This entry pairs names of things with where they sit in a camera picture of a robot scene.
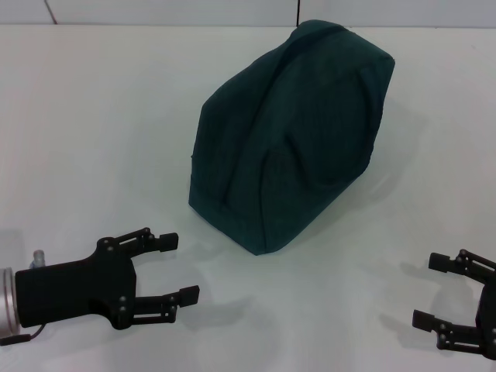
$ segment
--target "dark green bag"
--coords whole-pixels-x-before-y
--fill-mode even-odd
[[[302,23],[203,105],[189,204],[254,254],[294,239],[369,164],[393,58]]]

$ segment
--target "silver cylinder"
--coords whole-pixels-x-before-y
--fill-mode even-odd
[[[12,268],[0,269],[0,338],[19,334],[15,285]]]

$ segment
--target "cable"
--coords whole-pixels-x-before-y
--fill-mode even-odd
[[[15,343],[27,343],[32,339],[35,339],[41,333],[41,331],[43,331],[43,328],[45,328],[45,326],[46,324],[41,325],[41,327],[39,327],[38,330],[32,335],[15,335],[0,339],[0,346],[14,345]]]
[[[48,12],[50,14],[50,17],[52,17],[52,22],[54,25],[58,25],[57,20],[55,19],[55,15],[52,12],[52,8],[50,7],[50,4],[48,4],[48,0],[44,0],[46,9],[48,9]]]
[[[300,26],[300,5],[301,5],[301,0],[298,0],[298,10],[296,12],[296,26]]]

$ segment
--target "white wall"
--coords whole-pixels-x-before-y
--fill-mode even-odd
[[[294,26],[298,0],[49,0],[59,23]]]
[[[0,23],[52,23],[43,0],[0,0]]]
[[[300,20],[345,26],[495,27],[495,0],[301,0]]]

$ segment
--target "white surface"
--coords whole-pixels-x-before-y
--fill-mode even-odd
[[[0,0],[0,23],[51,24],[43,0]]]
[[[0,350],[9,371],[496,371],[441,353],[414,308],[472,325],[481,286],[431,252],[496,259],[496,30],[355,29],[395,57],[370,167],[294,242],[255,257],[188,207],[202,103],[291,29],[0,28],[0,262],[78,260],[179,233],[140,295],[198,284],[173,325],[87,316]]]
[[[301,0],[300,20],[344,26],[496,27],[494,0]]]
[[[49,3],[62,24],[295,26],[298,13],[298,0],[49,0]]]

